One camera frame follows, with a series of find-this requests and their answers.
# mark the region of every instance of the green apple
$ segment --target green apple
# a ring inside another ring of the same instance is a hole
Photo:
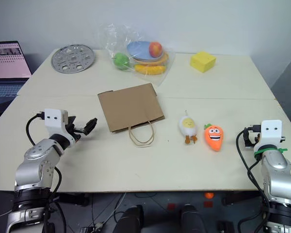
[[[129,58],[120,52],[114,56],[113,63],[120,70],[126,70],[129,68]]]

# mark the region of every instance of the white wall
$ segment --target white wall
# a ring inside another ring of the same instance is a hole
[[[291,0],[0,0],[0,40],[18,40],[34,64],[66,44],[98,48],[105,22],[175,51],[251,55],[269,86],[291,61]]]

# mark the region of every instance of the red apple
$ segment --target red apple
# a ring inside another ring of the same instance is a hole
[[[159,42],[151,42],[149,46],[149,52],[152,57],[161,56],[163,52],[162,45]]]

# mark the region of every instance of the toy face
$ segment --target toy face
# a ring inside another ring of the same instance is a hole
[[[221,136],[222,136],[222,133],[223,133],[223,130],[218,127],[218,126],[210,126],[207,128],[208,132],[208,136],[211,140],[213,141],[219,141]]]
[[[182,126],[184,128],[194,128],[195,127],[195,124],[194,124],[194,121],[191,119],[191,118],[186,118],[182,121]]]

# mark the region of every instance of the laptop keyboard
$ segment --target laptop keyboard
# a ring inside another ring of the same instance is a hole
[[[22,85],[0,85],[0,97],[15,97]]]

